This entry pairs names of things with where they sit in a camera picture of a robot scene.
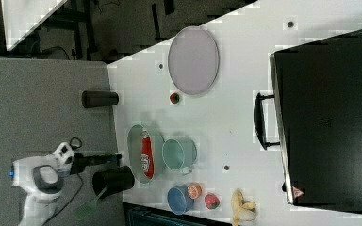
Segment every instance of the black mug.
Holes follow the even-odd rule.
[[[112,194],[116,194],[134,186],[135,179],[128,166],[111,169],[93,174],[93,191],[96,195],[106,188],[107,190],[100,199]]]
[[[111,106],[119,103],[119,95],[111,91],[83,91],[81,100],[84,108]]]

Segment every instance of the suitcase handle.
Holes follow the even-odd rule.
[[[267,150],[270,146],[280,145],[280,142],[269,143],[266,139],[266,126],[264,122],[264,114],[263,114],[263,104],[262,101],[274,98],[274,95],[264,96],[261,95],[260,92],[257,94],[255,99],[255,108],[254,108],[254,124],[255,124],[255,131],[260,141],[261,146],[263,146],[264,150]]]

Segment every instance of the dark thermos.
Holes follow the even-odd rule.
[[[119,103],[119,95],[111,91],[84,91],[81,100],[85,108],[111,106]]]

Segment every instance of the blue bowl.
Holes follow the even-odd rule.
[[[192,208],[194,200],[188,194],[188,186],[175,186],[167,193],[167,202],[173,213],[183,215]]]

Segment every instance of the teal mug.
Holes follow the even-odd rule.
[[[183,175],[192,173],[192,164],[197,151],[190,138],[169,139],[163,144],[163,160],[172,170],[179,170]]]

